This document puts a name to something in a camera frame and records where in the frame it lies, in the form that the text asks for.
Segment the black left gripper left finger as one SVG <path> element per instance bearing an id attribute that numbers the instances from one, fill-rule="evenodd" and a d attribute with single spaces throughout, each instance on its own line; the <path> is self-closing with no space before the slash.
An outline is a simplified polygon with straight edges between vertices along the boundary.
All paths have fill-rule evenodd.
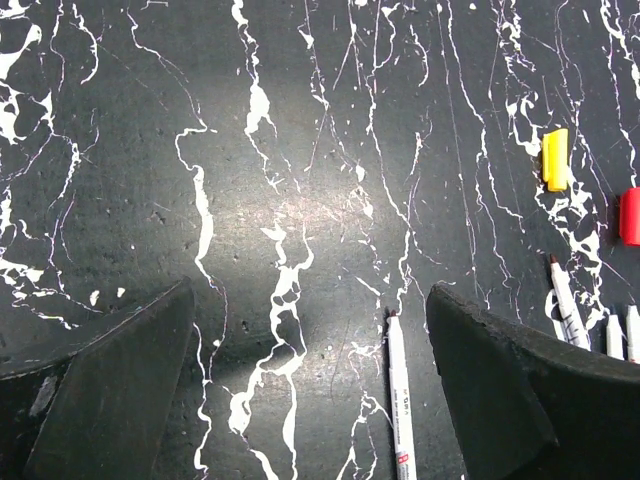
<path id="1" fill-rule="evenodd" d="M 148 479 L 194 316 L 188 278 L 1 356 L 4 479 Z"/>

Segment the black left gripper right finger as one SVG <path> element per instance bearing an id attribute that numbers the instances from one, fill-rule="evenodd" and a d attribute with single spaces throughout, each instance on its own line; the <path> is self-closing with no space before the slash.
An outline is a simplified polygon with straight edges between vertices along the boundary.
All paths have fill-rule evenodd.
<path id="1" fill-rule="evenodd" d="M 435 285 L 434 359 L 471 479 L 636 479 L 639 367 Z"/>

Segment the white pen red end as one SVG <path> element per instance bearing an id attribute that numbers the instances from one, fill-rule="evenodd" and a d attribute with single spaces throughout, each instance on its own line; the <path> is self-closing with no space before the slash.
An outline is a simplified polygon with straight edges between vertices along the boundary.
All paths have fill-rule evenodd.
<path id="1" fill-rule="evenodd" d="M 549 260 L 551 280 L 566 340 L 576 347 L 590 351 L 591 342 L 571 290 L 569 275 L 562 269 L 555 255 L 550 254 Z"/>

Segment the white pen yellow end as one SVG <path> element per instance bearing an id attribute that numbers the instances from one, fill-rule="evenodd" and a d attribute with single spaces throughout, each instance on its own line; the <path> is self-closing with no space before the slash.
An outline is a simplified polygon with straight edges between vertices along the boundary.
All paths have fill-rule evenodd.
<path id="1" fill-rule="evenodd" d="M 400 320 L 395 310 L 389 312 L 387 323 L 387 350 L 396 474 L 398 479 L 417 480 L 405 342 Z"/>

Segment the yellow pen cap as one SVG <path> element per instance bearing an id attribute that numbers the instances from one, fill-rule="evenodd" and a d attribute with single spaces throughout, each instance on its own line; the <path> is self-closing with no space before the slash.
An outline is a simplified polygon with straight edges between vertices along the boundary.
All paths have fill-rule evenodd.
<path id="1" fill-rule="evenodd" d="M 542 137 L 542 179 L 551 192 L 568 188 L 569 130 L 559 128 Z"/>

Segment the white pen green end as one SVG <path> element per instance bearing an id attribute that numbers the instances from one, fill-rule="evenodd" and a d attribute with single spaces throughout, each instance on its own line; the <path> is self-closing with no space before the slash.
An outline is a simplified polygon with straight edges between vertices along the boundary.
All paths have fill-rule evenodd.
<path id="1" fill-rule="evenodd" d="M 624 340 L 619 316 L 611 313 L 606 324 L 606 354 L 614 359 L 625 360 Z"/>

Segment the white pen blue end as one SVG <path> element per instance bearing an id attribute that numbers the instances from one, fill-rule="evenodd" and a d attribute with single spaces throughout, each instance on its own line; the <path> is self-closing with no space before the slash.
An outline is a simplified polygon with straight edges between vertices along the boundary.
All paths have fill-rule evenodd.
<path id="1" fill-rule="evenodd" d="M 640 362 L 640 316 L 637 305 L 628 305 L 626 312 L 627 356 L 634 364 Z"/>

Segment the red pen cap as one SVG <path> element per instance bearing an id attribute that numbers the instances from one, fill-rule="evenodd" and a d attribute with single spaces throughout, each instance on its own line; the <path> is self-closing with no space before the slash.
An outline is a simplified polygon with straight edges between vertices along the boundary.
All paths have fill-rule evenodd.
<path id="1" fill-rule="evenodd" d="M 629 188 L 619 204 L 619 236 L 627 246 L 640 246 L 640 188 Z"/>

